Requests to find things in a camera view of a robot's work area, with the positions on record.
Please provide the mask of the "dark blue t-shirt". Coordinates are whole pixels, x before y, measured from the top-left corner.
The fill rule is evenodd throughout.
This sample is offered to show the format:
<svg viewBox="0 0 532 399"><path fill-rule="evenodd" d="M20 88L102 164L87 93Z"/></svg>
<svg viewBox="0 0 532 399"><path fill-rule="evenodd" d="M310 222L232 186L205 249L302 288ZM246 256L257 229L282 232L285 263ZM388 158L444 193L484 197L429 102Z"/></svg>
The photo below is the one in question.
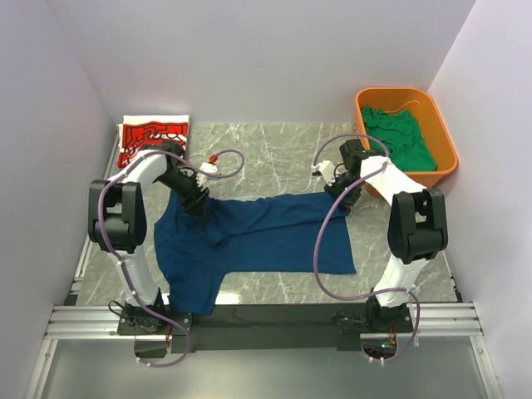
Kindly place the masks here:
<svg viewBox="0 0 532 399"><path fill-rule="evenodd" d="M185 213L176 192L155 223L155 253L175 312L210 314L228 273L311 273L333 205L326 192L250 201L209 198L205 217Z"/></svg>

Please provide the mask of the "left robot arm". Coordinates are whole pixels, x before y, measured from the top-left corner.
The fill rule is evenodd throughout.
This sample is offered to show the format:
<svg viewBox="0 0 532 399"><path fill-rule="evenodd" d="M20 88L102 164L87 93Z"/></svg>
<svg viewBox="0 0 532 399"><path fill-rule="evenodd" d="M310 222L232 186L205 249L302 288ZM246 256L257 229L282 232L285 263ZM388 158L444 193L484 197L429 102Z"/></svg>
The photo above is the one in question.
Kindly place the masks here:
<svg viewBox="0 0 532 399"><path fill-rule="evenodd" d="M155 334L172 324L160 288L145 256L148 232L143 191L161 183L178 195L187 215L203 216L209 197L206 181L219 177L216 160L199 166L185 159L176 143L145 145L121 171L89 187L89 239L116 265L126 290L121 317Z"/></svg>

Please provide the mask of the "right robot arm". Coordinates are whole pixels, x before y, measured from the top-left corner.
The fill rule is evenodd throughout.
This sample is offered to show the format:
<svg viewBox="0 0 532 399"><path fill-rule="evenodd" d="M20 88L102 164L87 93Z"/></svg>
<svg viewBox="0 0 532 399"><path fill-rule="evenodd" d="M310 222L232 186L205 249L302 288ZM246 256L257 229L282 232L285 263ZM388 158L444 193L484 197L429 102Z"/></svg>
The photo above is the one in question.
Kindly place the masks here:
<svg viewBox="0 0 532 399"><path fill-rule="evenodd" d="M312 173L323 177L324 189L334 206L352 207L369 184L391 206L387 243L391 255L379 282L366 301L365 322L376 332L385 332L407 316L409 292L420 272L448 244L445 196L415 182L389 157L385 148L367 150L359 139L340 146L342 166L317 161Z"/></svg>

